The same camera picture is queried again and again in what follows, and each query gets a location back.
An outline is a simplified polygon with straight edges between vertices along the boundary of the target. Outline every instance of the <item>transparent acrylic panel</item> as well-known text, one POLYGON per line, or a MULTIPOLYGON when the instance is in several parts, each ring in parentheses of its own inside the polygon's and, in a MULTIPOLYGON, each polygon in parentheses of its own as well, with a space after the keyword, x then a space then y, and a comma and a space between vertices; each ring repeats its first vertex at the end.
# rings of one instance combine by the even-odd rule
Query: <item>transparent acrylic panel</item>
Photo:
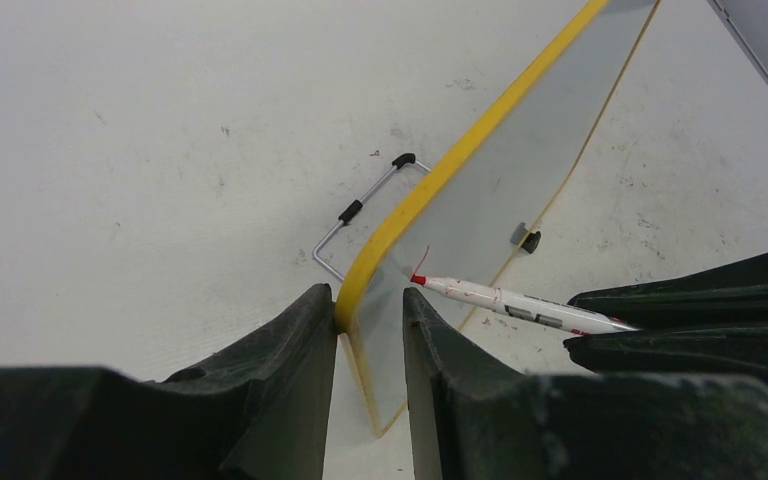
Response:
MULTIPOLYGON (((337 301, 373 428, 404 408, 402 292, 420 273, 490 284, 579 158, 657 0, 589 2, 370 239, 337 301)), ((461 327, 471 309, 429 294, 461 327)))

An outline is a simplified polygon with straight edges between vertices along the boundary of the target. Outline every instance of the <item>white table surface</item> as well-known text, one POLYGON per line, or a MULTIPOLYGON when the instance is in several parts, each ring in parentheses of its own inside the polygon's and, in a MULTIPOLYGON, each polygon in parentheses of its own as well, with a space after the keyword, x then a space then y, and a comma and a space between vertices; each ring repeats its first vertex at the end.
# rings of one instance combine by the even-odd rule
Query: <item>white table surface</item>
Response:
MULTIPOLYGON (((336 295, 310 248, 339 212, 396 155, 435 163, 583 3, 0 1, 0 365, 163 379, 336 295)), ((501 285, 563 301, 768 251, 768 89, 707 2, 663 2, 541 230, 501 285)), ((466 333, 580 371, 562 334, 466 333)), ((407 416, 374 439, 342 351, 324 478, 412 478, 407 416)))

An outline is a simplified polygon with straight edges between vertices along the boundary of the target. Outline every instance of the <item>yellow plastic frame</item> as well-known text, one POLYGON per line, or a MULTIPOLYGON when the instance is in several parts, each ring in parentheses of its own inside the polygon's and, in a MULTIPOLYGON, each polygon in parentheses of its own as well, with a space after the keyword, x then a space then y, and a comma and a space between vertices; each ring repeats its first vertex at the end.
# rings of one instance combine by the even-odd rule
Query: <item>yellow plastic frame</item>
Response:
MULTIPOLYGON (((466 134, 452 147, 440 162, 431 170, 431 172, 420 182, 419 185, 402 201, 402 203, 396 208, 396 210, 378 227, 375 233, 372 234, 369 241, 364 245, 357 259, 352 264, 346 279, 343 282, 343 286, 337 295, 337 302, 335 308, 335 319, 337 327, 341 333, 345 333, 348 336, 348 342, 345 338, 341 338, 341 343, 346 351, 346 355, 349 358, 349 365, 352 373, 355 377, 355 381, 362 390, 364 403, 366 404, 367 411, 370 414, 373 430, 377 436, 382 436, 392 426, 396 419, 399 418, 404 411, 407 402, 399 409, 398 413, 384 428, 380 425, 380 416, 378 415, 378 408, 375 405, 374 399, 366 395, 364 390, 364 377, 368 378, 365 374, 367 371, 366 359, 362 356, 356 356, 353 352, 352 345, 362 345, 362 340, 358 330, 358 322, 356 318, 356 310, 363 300, 363 294, 369 286, 369 282, 372 280, 378 265, 390 252, 390 249, 398 241, 398 239, 404 234, 405 231, 413 224, 413 222, 419 217, 419 215, 425 210, 425 208, 431 203, 434 197, 440 193, 448 182, 454 178, 458 171, 463 167, 467 160, 475 153, 476 150, 484 143, 487 138, 493 133, 502 121, 516 108, 520 100, 528 94, 528 92, 540 81, 543 75, 552 67, 552 65, 564 54, 570 45, 576 38, 590 25, 590 23, 601 13, 601 11, 609 4, 611 0, 590 0, 584 7, 576 14, 575 17, 564 27, 563 30, 549 43, 549 45, 537 56, 537 58, 523 71, 520 76, 514 80, 510 87, 502 94, 501 97, 481 116, 481 118, 470 128, 466 134)), ((611 97, 616 90, 617 85, 620 82, 626 67, 631 57, 634 55, 637 49, 640 39, 646 32, 655 11, 660 5, 660 0, 656 0, 652 7, 652 11, 649 17, 643 24, 640 30, 640 34, 637 37, 634 45, 629 52, 625 64, 620 69, 619 75, 611 87, 611 91, 605 99, 605 103, 602 106, 599 115, 596 117, 596 121, 593 123, 593 127, 587 135, 584 144, 579 151, 578 156, 573 163, 572 168, 567 173, 567 176, 561 182, 560 187, 552 196, 552 199, 540 213, 537 221, 529 228, 534 228, 539 224, 540 220, 545 215, 549 206, 552 205, 558 193, 563 189, 569 180, 575 167, 578 165, 578 161, 581 158, 582 153, 587 144, 590 141, 593 131, 596 129, 596 125, 599 124, 599 120, 602 118, 602 114, 605 112, 605 108, 610 102, 611 97)), ((498 276, 505 270, 511 258, 505 262, 502 268, 499 270, 498 276)), ((464 322, 460 325, 459 329, 462 329, 469 319, 472 317, 470 312, 464 322)))

